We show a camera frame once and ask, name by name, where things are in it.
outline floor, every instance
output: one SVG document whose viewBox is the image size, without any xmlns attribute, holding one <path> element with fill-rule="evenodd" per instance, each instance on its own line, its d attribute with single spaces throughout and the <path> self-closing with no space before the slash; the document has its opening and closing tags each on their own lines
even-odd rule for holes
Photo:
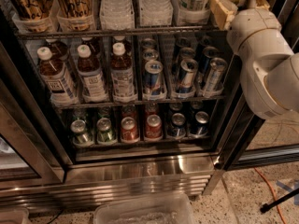
<svg viewBox="0 0 299 224">
<path fill-rule="evenodd" d="M 295 144 L 299 141 L 299 115 L 288 113 L 268 120 L 249 145 L 249 149 Z M 265 214 L 260 208 L 277 197 L 299 188 L 299 162 L 227 172 L 212 195 L 191 200 L 195 223 L 280 224 L 284 223 L 276 207 Z M 299 195 L 279 205 L 285 223 L 299 223 Z M 33 224 L 49 223 L 57 214 L 30 217 Z M 93 224 L 93 210 L 65 211 L 53 224 Z"/>
</svg>

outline white robotic arm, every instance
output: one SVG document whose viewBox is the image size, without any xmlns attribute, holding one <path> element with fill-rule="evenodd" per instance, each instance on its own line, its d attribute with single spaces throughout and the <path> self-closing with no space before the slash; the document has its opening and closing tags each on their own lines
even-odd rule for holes
<svg viewBox="0 0 299 224">
<path fill-rule="evenodd" d="M 227 34 L 243 67 L 240 82 L 254 114 L 271 119 L 299 111 L 299 53 L 293 54 L 275 15 L 264 9 L 239 12 Z"/>
</svg>

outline beverage cooler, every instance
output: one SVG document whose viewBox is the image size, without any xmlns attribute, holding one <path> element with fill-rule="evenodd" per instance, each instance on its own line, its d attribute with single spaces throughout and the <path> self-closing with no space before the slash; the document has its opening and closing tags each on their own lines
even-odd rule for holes
<svg viewBox="0 0 299 224">
<path fill-rule="evenodd" d="M 218 23 L 210 0 L 79 0 L 80 15 L 61 1 L 44 1 L 36 20 L 30 2 L 28 19 L 0 0 L 0 207 L 208 195 L 227 171 L 299 160 L 298 144 L 247 150 L 264 119 L 243 93 L 231 21 Z M 298 52 L 298 0 L 267 1 Z M 65 57 L 53 64 L 55 44 Z M 61 83 L 49 65 L 65 65 Z"/>
</svg>

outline refrigerator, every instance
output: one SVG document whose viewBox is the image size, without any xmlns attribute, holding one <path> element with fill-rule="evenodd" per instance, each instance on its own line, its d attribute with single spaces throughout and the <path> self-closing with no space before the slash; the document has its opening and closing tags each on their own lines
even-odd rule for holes
<svg viewBox="0 0 299 224">
<path fill-rule="evenodd" d="M 267 0 L 282 24 L 281 33 L 298 52 L 298 0 Z M 31 213 L 49 210 L 96 207 L 113 201 L 178 191 L 189 197 L 209 195 L 230 170 L 299 160 L 298 144 L 248 149 L 264 120 L 252 113 L 240 86 L 242 62 L 226 41 L 226 31 L 210 22 L 205 25 L 140 26 L 138 0 L 135 28 L 22 34 L 12 21 L 9 0 L 0 4 L 0 207 L 26 207 Z M 136 99 L 140 140 L 121 141 L 121 108 L 125 103 L 111 97 L 102 103 L 54 105 L 50 92 L 38 74 L 36 51 L 46 38 L 67 44 L 76 61 L 76 48 L 83 36 L 101 37 L 106 66 L 110 63 L 112 36 L 125 35 L 132 43 L 135 63 Z M 196 49 L 201 35 L 212 37 L 221 57 L 228 63 L 222 79 L 224 90 L 212 97 L 171 96 L 168 73 L 164 73 L 167 95 L 161 100 L 145 99 L 142 93 L 140 42 L 153 38 L 158 43 L 160 61 L 171 64 L 177 37 L 187 37 Z M 111 81 L 108 79 L 109 94 Z M 209 115 L 208 133 L 202 137 L 167 137 L 165 129 L 169 104 L 202 101 Z M 163 123 L 163 139 L 144 138 L 144 106 L 157 103 Z M 70 119 L 76 108 L 85 108 L 93 117 L 96 138 L 98 108 L 110 106 L 116 120 L 116 144 L 94 142 L 74 145 Z"/>
</svg>

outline black cable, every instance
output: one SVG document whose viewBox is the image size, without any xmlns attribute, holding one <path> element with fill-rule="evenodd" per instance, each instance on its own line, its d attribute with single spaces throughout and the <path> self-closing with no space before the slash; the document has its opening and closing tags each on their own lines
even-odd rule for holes
<svg viewBox="0 0 299 224">
<path fill-rule="evenodd" d="M 61 210 L 61 211 L 59 212 L 59 214 L 57 214 L 57 216 L 56 216 L 55 218 L 53 218 L 51 221 L 49 221 L 47 224 L 50 224 L 50 223 L 52 223 L 54 220 L 56 220 L 56 219 L 63 213 L 63 211 L 64 211 L 64 210 Z"/>
</svg>

